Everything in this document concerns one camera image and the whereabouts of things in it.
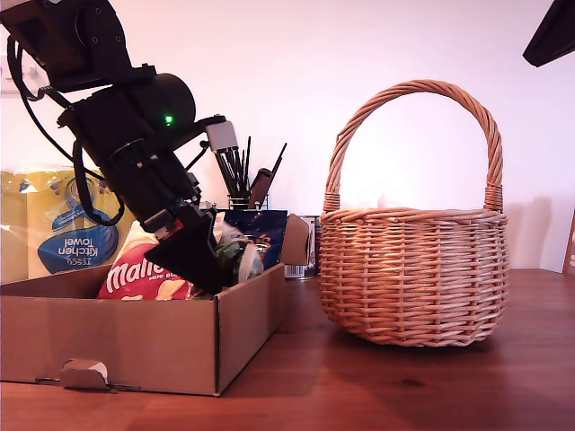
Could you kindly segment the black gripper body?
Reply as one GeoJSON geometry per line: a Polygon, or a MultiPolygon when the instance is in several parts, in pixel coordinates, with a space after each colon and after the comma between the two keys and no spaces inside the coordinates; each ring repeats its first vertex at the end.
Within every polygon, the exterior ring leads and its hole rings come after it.
{"type": "Polygon", "coordinates": [[[211,233],[215,210],[199,208],[196,177],[173,152],[149,154],[145,143],[139,139],[110,156],[111,186],[149,233],[172,234],[184,228],[211,233]]]}

